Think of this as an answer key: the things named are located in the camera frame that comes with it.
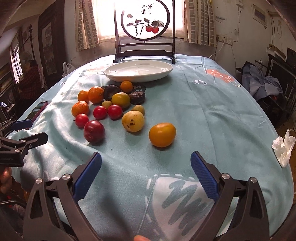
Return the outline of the person's left hand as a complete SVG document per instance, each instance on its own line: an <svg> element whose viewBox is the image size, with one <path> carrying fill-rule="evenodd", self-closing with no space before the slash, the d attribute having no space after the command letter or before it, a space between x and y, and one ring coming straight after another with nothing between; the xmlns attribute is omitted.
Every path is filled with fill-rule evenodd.
<svg viewBox="0 0 296 241"><path fill-rule="evenodd" d="M1 193L5 194L10 190L12 184L11 167L1 166Z"/></svg>

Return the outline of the person's right hand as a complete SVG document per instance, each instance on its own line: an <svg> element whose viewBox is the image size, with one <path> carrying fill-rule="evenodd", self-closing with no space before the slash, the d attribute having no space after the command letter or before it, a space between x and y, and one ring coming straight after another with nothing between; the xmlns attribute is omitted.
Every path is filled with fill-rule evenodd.
<svg viewBox="0 0 296 241"><path fill-rule="evenodd" d="M133 238L133 241L151 241L149 240L148 238L142 236L142 235L136 235L134 238Z"/></svg>

